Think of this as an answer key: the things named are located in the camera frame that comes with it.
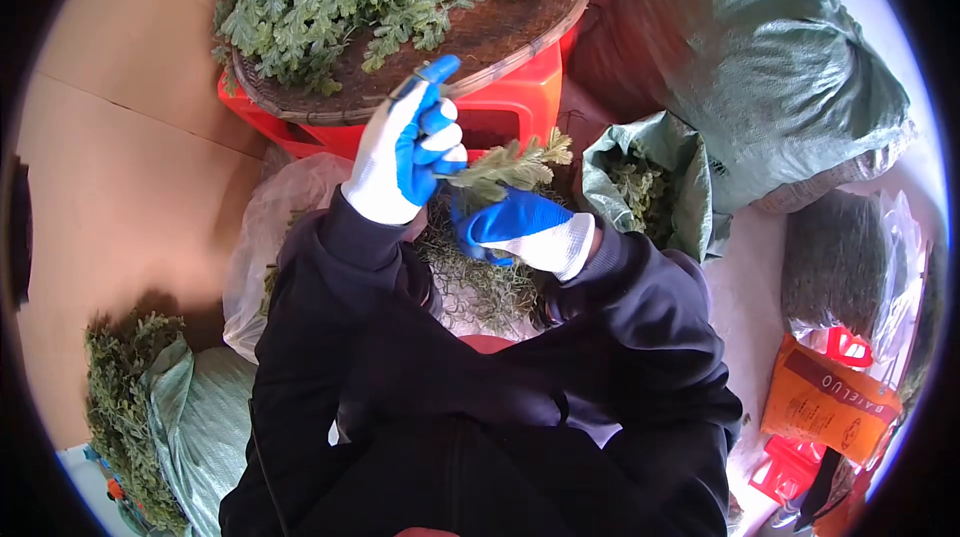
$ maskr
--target hand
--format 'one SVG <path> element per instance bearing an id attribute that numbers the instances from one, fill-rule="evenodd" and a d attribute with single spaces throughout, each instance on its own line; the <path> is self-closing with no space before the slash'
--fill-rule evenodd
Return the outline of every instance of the hand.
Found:
<path id="1" fill-rule="evenodd" d="M 466 217 L 454 215 L 463 252 L 498 264 L 510 264 L 491 250 L 516 255 L 524 263 L 552 272 L 560 280 L 580 274 L 596 248 L 592 214 L 573 213 L 545 197 L 508 187 L 507 199 Z"/>
<path id="2" fill-rule="evenodd" d="M 353 209 L 379 224 L 410 222 L 437 189 L 434 174 L 467 167 L 457 107 L 440 97 L 440 83 L 460 61 L 443 56 L 407 79 L 373 114 L 343 197 Z"/>

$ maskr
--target red object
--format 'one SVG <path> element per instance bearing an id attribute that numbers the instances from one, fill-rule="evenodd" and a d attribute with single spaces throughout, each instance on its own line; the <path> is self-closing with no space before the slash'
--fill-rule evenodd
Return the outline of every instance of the red object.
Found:
<path id="1" fill-rule="evenodd" d="M 854 345 L 863 348 L 862 357 L 847 355 Z M 826 353 L 824 355 L 852 368 L 870 368 L 874 362 L 874 352 L 870 349 L 870 344 L 851 334 L 846 327 L 833 327 L 826 332 Z"/>
<path id="2" fill-rule="evenodd" d="M 464 335 L 460 337 L 460 340 L 480 353 L 497 353 L 500 350 L 506 350 L 514 344 L 514 342 L 509 339 L 481 333 Z"/>
<path id="3" fill-rule="evenodd" d="M 783 505 L 813 484 L 827 446 L 774 435 L 763 450 L 770 461 L 753 474 L 750 484 Z"/>
<path id="4" fill-rule="evenodd" d="M 534 136 L 539 143 L 546 143 L 557 124 L 562 81 L 560 45 L 554 43 L 517 70 L 458 99 L 468 159 L 474 161 L 490 147 L 515 138 L 524 145 Z M 260 110 L 242 88 L 238 87 L 235 96 L 230 97 L 224 91 L 223 80 L 217 93 L 234 113 L 295 158 L 320 152 L 356 158 L 363 125 L 298 126 Z"/>
<path id="5" fill-rule="evenodd" d="M 120 483 L 118 483 L 115 478 L 109 478 L 106 481 L 106 492 L 113 495 L 114 499 L 124 498 L 123 487 L 120 486 Z"/>

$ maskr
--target black strap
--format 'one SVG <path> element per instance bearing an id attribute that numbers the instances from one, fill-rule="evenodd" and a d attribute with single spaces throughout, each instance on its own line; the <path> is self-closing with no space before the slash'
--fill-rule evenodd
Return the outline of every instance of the black strap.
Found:
<path id="1" fill-rule="evenodd" d="M 277 494 L 274 493 L 273 487 L 270 486 L 270 475 L 267 473 L 267 465 L 263 462 L 263 453 L 260 451 L 257 443 L 257 423 L 254 421 L 254 399 L 248 399 L 246 405 L 249 407 L 249 432 L 253 435 L 253 449 L 257 452 L 256 457 L 260 460 L 260 471 L 263 473 L 263 482 L 267 485 L 267 493 L 270 494 L 270 501 L 274 503 L 273 509 L 276 510 L 277 513 L 276 519 L 281 523 L 280 530 L 283 532 L 283 537 L 290 537 L 287 522 L 283 519 L 281 505 L 277 501 Z"/>

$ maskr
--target black hoodie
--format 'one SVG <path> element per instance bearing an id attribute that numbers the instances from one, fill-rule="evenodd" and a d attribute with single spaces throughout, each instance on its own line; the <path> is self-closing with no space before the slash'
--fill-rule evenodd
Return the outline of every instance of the black hoodie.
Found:
<path id="1" fill-rule="evenodd" d="M 701 282 L 605 229 L 558 294 L 579 313 L 485 355 L 394 290 L 403 231 L 338 188 L 290 232 L 225 537 L 726 534 L 742 406 Z"/>

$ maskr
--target white plastic bag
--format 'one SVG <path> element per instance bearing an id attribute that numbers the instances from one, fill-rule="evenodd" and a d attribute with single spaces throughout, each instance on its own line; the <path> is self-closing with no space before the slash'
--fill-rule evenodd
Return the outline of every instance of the white plastic bag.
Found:
<path id="1" fill-rule="evenodd" d="M 334 187 L 351 176 L 353 166 L 348 159 L 317 154 L 284 166 L 253 191 L 223 288 L 223 340 L 250 362 L 257 362 L 254 346 L 267 327 L 261 307 L 267 266 L 277 263 L 298 212 L 329 207 Z"/>

